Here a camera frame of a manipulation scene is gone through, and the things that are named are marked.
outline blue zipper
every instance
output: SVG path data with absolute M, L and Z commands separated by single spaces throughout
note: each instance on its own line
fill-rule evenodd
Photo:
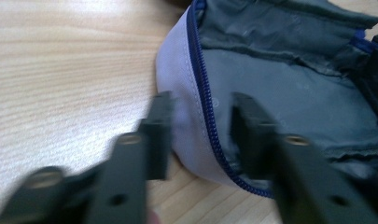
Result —
M 192 64 L 192 69 L 197 82 L 198 92 L 200 94 L 201 104 L 203 108 L 203 116 L 205 120 L 206 130 L 208 132 L 211 147 L 217 159 L 217 162 L 226 172 L 227 176 L 239 187 L 245 189 L 259 196 L 271 198 L 272 194 L 268 190 L 256 189 L 246 183 L 241 177 L 236 174 L 224 156 L 221 149 L 220 142 L 217 135 L 217 127 L 215 122 L 215 114 L 212 105 L 212 95 L 209 87 L 208 76 L 206 74 L 205 62 L 203 61 L 203 52 L 200 44 L 200 36 L 197 29 L 197 21 L 195 12 L 198 9 L 205 9 L 204 0 L 194 0 L 188 11 L 188 37 L 189 37 L 189 52 Z

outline bag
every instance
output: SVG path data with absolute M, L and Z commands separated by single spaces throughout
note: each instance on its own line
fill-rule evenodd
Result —
M 378 170 L 378 36 L 364 39 L 377 22 L 323 0 L 193 1 L 157 56 L 158 91 L 176 98 L 179 159 L 200 177 L 271 196 L 268 181 L 241 172 L 231 142 L 238 91 L 335 166 Z

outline wooden table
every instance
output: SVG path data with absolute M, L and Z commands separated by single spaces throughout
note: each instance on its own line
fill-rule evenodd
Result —
M 376 0 L 335 2 L 378 16 Z M 81 172 L 134 130 L 156 92 L 158 47 L 187 4 L 0 1 L 0 206 L 28 172 Z M 162 223 L 279 222 L 273 201 L 202 180 L 176 158 L 149 192 Z

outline zipper teeth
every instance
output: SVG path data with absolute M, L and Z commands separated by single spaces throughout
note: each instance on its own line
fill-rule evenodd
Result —
M 236 185 L 238 185 L 239 187 L 241 187 L 242 189 L 246 191 L 249 191 L 254 194 L 258 194 L 259 196 L 271 198 L 272 194 L 269 191 L 263 190 L 263 189 L 256 189 L 250 186 L 249 184 L 247 184 L 241 177 L 239 177 L 230 167 L 221 149 L 221 145 L 218 141 L 217 128 L 216 128 L 216 123 L 215 123 L 215 114 L 214 114 L 213 106 L 212 106 L 212 96 L 210 92 L 209 81 L 206 74 L 203 54 L 201 52 L 200 35 L 198 34 L 197 22 L 195 20 L 195 7 L 196 6 L 197 6 L 197 0 L 193 1 L 191 7 L 189 8 L 188 34 L 192 35 L 192 40 L 195 47 L 193 49 L 194 55 L 192 56 L 195 57 L 196 59 L 195 61 L 200 66 L 199 74 L 195 72 L 196 71 L 195 68 L 193 68 L 193 71 L 194 71 L 194 76 L 197 80 L 198 91 L 201 98 L 201 104 L 203 106 L 203 114 L 204 114 L 204 119 L 205 119 L 206 130 L 210 138 L 211 147 L 213 149 L 217 162 L 223 168 L 224 172 L 226 172 L 227 176 Z

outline table surface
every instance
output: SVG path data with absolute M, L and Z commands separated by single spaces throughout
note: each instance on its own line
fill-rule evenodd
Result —
M 334 0 L 378 16 L 376 0 Z M 0 206 L 28 172 L 82 172 L 135 129 L 180 0 L 0 1 Z M 369 36 L 378 34 L 378 25 Z M 279 223 L 272 200 L 189 173 L 173 157 L 148 184 L 162 223 Z

